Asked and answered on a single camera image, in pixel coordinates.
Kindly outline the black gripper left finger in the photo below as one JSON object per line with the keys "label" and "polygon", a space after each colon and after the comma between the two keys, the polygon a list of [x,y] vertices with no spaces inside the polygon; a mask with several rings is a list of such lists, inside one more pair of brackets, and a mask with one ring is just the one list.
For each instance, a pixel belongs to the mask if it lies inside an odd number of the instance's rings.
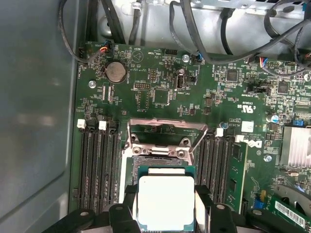
{"label": "black gripper left finger", "polygon": [[47,228],[49,233],[138,233],[133,217],[137,185],[125,189],[123,203],[111,205],[107,211],[95,214],[90,209],[78,209]]}

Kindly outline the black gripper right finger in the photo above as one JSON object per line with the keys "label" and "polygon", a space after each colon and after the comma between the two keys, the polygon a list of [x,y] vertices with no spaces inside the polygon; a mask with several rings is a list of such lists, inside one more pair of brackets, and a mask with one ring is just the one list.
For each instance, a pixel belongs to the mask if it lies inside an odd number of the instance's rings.
{"label": "black gripper right finger", "polygon": [[232,211],[223,203],[214,203],[204,185],[196,185],[195,222],[202,233],[302,233],[297,226],[268,210],[251,209],[245,215]]}

